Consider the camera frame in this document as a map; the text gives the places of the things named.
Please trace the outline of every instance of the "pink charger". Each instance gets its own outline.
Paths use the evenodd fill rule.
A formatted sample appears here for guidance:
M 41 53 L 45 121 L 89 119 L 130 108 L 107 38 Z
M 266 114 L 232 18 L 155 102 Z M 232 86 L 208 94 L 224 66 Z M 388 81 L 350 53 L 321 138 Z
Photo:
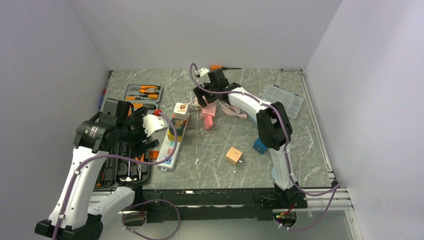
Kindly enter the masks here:
M 214 104 L 208 104 L 206 107 L 201 109 L 200 117 L 205 119 L 207 116 L 211 116 L 212 119 L 215 117 L 215 112 L 217 111 L 217 106 Z
M 204 128 L 205 128 L 206 130 L 211 129 L 211 128 L 212 128 L 212 126 L 214 125 L 214 121 L 212 120 L 212 116 L 207 115 L 207 116 L 204 118 L 203 123 L 204 123 Z

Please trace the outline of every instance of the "open tool case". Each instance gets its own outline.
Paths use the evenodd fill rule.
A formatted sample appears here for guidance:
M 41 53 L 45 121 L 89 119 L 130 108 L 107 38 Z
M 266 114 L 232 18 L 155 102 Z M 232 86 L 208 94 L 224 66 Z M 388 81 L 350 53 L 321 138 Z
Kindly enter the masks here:
M 159 101 L 162 97 L 162 86 L 156 84 L 128 84 L 124 95 L 124 100 L 131 102 L 134 105 L 134 111 L 144 106 L 148 114 L 153 114 L 159 109 Z M 124 157 L 135 159 L 131 152 L 131 148 L 125 144 L 119 144 L 111 154 L 116 154 Z M 144 156 L 145 162 L 150 162 L 148 153 Z M 141 179 L 139 179 L 138 165 L 131 163 L 129 167 L 129 177 L 132 183 L 145 184 L 149 180 L 150 165 L 141 165 Z M 94 191 L 109 190 L 115 184 L 122 185 L 123 181 L 128 177 L 128 162 L 116 158 L 108 158 L 103 164 L 100 173 L 97 177 Z
M 131 153 L 131 149 L 124 143 L 119 144 L 119 146 L 117 146 L 110 154 L 116 154 L 132 159 L 136 158 Z M 149 155 L 145 156 L 143 159 L 145 162 L 151 161 Z M 137 167 L 137 164 L 133 162 L 131 163 L 129 168 L 129 177 L 131 178 L 131 182 L 141 185 L 146 184 L 150 176 L 150 166 L 145 164 L 141 165 L 141 179 L 139 179 L 139 172 L 137 171 Z M 99 172 L 94 191 L 109 190 L 115 186 L 115 183 L 118 185 L 123 185 L 125 181 L 122 179 L 126 179 L 127 177 L 128 162 L 116 158 L 108 158 L 104 162 L 103 167 Z
M 127 147 L 124 143 L 121 146 L 120 155 L 124 157 L 129 157 L 132 159 L 136 159 L 136 160 L 140 160 L 139 157 L 141 157 L 141 156 L 134 156 L 131 153 L 131 149 Z M 149 156 L 146 154 L 145 156 L 143 156 L 142 159 L 144 162 L 151 161 Z M 141 165 L 141 179 L 139 178 L 139 172 L 137 171 L 138 166 L 139 166 L 138 164 L 135 164 L 133 162 L 130 163 L 129 177 L 132 179 L 131 181 L 132 183 L 145 184 L 146 181 L 149 179 L 150 165 L 145 165 L 145 164 Z M 118 159 L 117 165 L 116 165 L 116 178 L 115 178 L 116 183 L 118 183 L 119 185 L 124 184 L 125 179 L 127 177 L 128 177 L 128 162 Z

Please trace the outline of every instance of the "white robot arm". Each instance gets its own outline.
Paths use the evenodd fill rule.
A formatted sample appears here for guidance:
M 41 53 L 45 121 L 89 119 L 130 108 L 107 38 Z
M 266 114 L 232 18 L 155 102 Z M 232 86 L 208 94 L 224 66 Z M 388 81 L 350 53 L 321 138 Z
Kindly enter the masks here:
M 36 234 L 49 238 L 56 235 L 63 240 L 97 240 L 103 226 L 119 211 L 144 201 L 142 188 L 128 183 L 89 207 L 93 187 L 109 150 L 120 142 L 127 142 L 144 153 L 159 144 L 157 140 L 149 143 L 148 136 L 168 127 L 163 117 L 147 114 L 144 108 L 128 117 L 129 109 L 129 102 L 108 98 L 103 112 L 79 125 L 72 163 L 62 193 L 48 219 L 37 223 Z M 85 160 L 100 155 L 105 157 L 81 165 Z
M 222 90 L 224 89 L 225 91 L 234 91 L 234 92 L 241 92 L 243 94 L 240 93 L 229 93 L 227 94 L 227 97 L 224 96 L 217 96 L 217 98 L 219 99 L 221 97 L 222 100 L 227 101 L 227 103 L 237 106 L 239 108 L 241 108 L 242 110 L 244 110 L 247 115 L 250 116 L 251 119 L 254 120 L 254 122 L 257 124 L 258 120 L 257 120 L 257 114 L 261 111 L 261 110 L 265 110 L 267 109 L 266 106 L 264 106 L 263 104 L 258 103 L 256 100 L 254 100 L 253 98 L 247 96 L 247 94 L 249 94 L 243 87 L 241 86 L 237 86 L 234 85 L 236 83 L 232 83 L 232 84 L 228 84 L 228 80 L 224 77 L 222 73 L 222 70 L 217 70 L 216 72 L 214 72 L 214 74 L 211 74 L 212 72 L 210 72 L 207 68 L 202 68 L 198 71 L 198 77 L 200 77 L 200 80 L 206 81 L 207 77 L 210 80 L 210 84 L 206 83 L 205 87 L 209 87 L 209 88 L 216 88 L 218 90 Z M 202 104 L 203 100 L 203 96 L 205 96 L 206 100 L 208 100 L 208 102 L 213 102 L 214 100 L 216 100 L 217 98 L 212 96 L 212 94 L 207 94 L 204 93 L 201 89 L 199 88 L 195 88 L 194 89 L 194 93 L 197 96 L 197 99 L 201 99 L 199 100 L 199 103 Z M 267 101 L 263 101 L 260 100 L 260 102 L 267 104 L 267 105 L 271 105 L 271 102 L 267 102 Z M 288 165 L 285 157 L 284 157 L 284 148 L 283 147 L 277 147 L 279 149 L 274 149 L 269 147 L 269 153 L 271 154 L 271 158 L 272 158 L 272 163 L 274 165 L 275 168 L 275 184 L 282 190 L 286 190 L 286 189 L 290 189 L 291 187 L 293 187 L 293 182 L 289 179 L 289 172 L 292 173 L 293 169 L 291 169 L 291 171 L 289 171 L 288 168 L 291 168 L 292 164 L 291 164 L 291 159 L 290 159 L 290 153 L 287 152 L 287 155 L 289 157 L 289 162 L 290 164 Z

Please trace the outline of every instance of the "blue block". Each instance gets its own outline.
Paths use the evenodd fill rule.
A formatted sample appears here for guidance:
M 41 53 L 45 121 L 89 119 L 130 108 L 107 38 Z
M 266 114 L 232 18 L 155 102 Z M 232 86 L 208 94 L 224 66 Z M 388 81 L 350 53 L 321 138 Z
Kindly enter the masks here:
M 268 150 L 268 148 L 261 142 L 259 137 L 253 143 L 253 149 L 258 151 L 260 154 L 265 154 Z

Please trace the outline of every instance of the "marble surface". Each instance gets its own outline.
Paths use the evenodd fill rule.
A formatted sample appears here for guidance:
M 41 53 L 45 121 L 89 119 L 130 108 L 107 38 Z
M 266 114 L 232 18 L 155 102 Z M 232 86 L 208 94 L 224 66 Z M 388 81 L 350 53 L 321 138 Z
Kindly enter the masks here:
M 260 96 L 267 85 L 306 98 L 300 73 L 271 69 L 226 70 L 229 82 L 241 84 L 248 92 Z M 110 77 L 106 98 L 123 99 L 127 84 L 156 84 L 163 86 L 160 108 L 169 117 L 175 103 L 191 102 L 195 87 L 186 69 L 115 70 Z M 174 170 L 161 171 L 152 166 L 146 189 L 210 189 L 210 188 L 268 188 L 273 187 L 273 163 L 270 153 L 261 155 L 252 148 L 258 138 L 250 119 L 226 115 L 218 103 L 213 128 L 205 130 L 200 111 L 190 107 L 190 120 L 185 132 Z M 293 171 L 303 188 L 330 187 L 327 165 L 319 143 L 307 100 L 296 119 L 290 119 L 291 160 Z M 155 133 L 163 141 L 166 132 Z M 230 147 L 243 152 L 242 163 L 233 166 L 225 160 Z

